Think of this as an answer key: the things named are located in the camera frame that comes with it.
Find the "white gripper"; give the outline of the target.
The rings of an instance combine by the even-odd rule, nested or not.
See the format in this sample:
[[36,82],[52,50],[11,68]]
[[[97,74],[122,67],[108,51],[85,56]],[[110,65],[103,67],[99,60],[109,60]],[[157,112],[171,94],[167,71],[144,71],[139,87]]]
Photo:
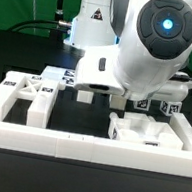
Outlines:
[[179,63],[151,55],[122,54],[115,45],[95,46],[78,61],[73,86],[135,101],[180,102],[188,95],[189,84],[171,80],[178,70]]

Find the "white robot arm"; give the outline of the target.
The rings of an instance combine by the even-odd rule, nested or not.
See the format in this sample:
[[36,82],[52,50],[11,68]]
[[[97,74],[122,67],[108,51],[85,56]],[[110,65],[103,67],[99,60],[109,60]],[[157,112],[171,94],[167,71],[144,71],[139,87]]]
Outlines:
[[192,0],[82,0],[69,44],[84,51],[76,89],[182,101],[192,87],[176,77],[192,52]]

